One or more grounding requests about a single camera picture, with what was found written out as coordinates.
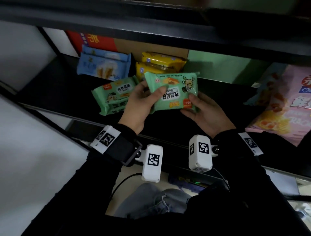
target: cartoon character illustration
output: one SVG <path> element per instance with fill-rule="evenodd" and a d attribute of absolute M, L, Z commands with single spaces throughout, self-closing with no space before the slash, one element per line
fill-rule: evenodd
<path fill-rule="evenodd" d="M 117 94 L 115 92 L 111 92 L 108 94 L 107 96 L 107 100 L 106 100 L 106 103 L 109 103 L 111 100 L 116 100 L 117 98 L 115 97 Z"/>
<path fill-rule="evenodd" d="M 192 88 L 193 85 L 193 78 L 187 79 L 186 76 L 183 77 L 183 85 L 185 87 L 182 87 L 183 92 L 189 92 L 189 90 Z"/>

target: orange price label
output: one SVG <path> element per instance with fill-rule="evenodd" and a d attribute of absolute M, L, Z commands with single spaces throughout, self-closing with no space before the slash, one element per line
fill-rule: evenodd
<path fill-rule="evenodd" d="M 109 83 L 108 84 L 104 84 L 103 87 L 104 87 L 104 90 L 112 89 L 112 86 Z"/>
<path fill-rule="evenodd" d="M 191 101 L 190 101 L 188 98 L 185 98 L 185 99 L 183 100 L 183 107 L 184 107 L 184 108 L 192 108 Z"/>

